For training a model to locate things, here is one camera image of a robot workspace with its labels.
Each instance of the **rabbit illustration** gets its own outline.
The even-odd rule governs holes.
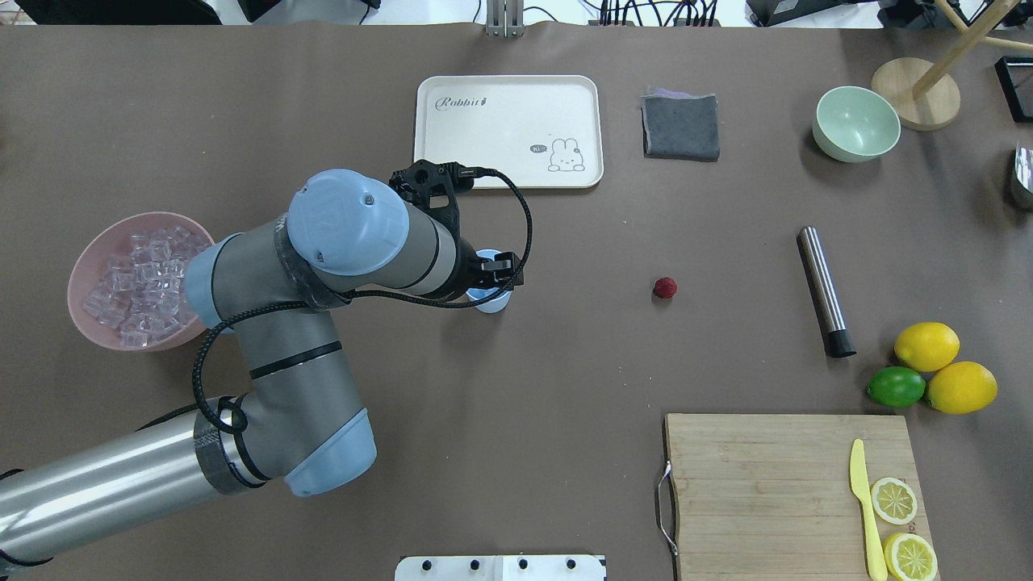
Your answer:
[[[550,172],[584,172],[585,158],[577,148],[577,140],[556,140],[553,155],[549,158]]]

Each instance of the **wooden pole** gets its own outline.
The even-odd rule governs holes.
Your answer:
[[[947,51],[947,55],[934,64],[914,84],[914,88],[911,89],[911,97],[917,100],[929,92],[934,85],[939,83],[940,79],[943,79],[943,75],[950,70],[950,67],[954,66],[954,63],[964,57],[965,53],[972,50],[972,47],[975,47],[988,32],[993,30],[1001,22],[1001,19],[1007,16],[1018,3],[1019,0],[998,0],[991,4],[990,8],[987,8],[987,11],[976,19],[968,30],[962,33],[962,37]]]
[[[958,12],[950,7],[950,4],[947,4],[947,0],[933,1],[936,2],[936,7],[938,7],[940,11],[947,17],[950,24],[954,25],[954,28],[962,32],[968,30],[968,25],[965,24],[965,21],[963,21],[962,18],[958,16]],[[1030,44],[1029,42],[1020,42],[1018,40],[1008,40],[1006,38],[995,38],[993,36],[983,36],[981,41],[987,44],[993,44],[994,47],[1000,47],[1001,49],[1011,49],[1012,51],[1026,51],[1027,53],[1033,53],[1033,44]]]

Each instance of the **gray cloth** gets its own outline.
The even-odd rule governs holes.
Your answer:
[[[717,97],[655,89],[643,96],[646,155],[717,161]]]

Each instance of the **light blue joint cap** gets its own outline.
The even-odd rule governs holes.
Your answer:
[[[340,276],[389,263],[409,237],[405,202],[386,184],[351,170],[327,170],[294,194],[287,235],[314,268]]]
[[[294,496],[322,494],[358,478],[376,458],[373,428],[364,407],[283,480]]]
[[[215,246],[206,248],[200,254],[191,258],[187,265],[187,274],[183,279],[187,303],[209,329],[222,322],[219,311],[215,308],[215,297],[212,295],[212,273],[215,271],[215,262],[219,259],[222,247],[231,238],[240,235],[241,233],[237,233],[223,238]]]

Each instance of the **metal rolling pin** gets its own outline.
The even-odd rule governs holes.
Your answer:
[[[815,308],[825,333],[828,357],[836,359],[850,357],[857,350],[853,348],[850,334],[846,330],[846,322],[843,320],[843,312],[836,297],[833,276],[828,273],[828,265],[825,263],[825,253],[821,250],[817,228],[804,226],[796,236],[796,241],[803,253],[804,270],[807,271],[807,278],[814,292]]]

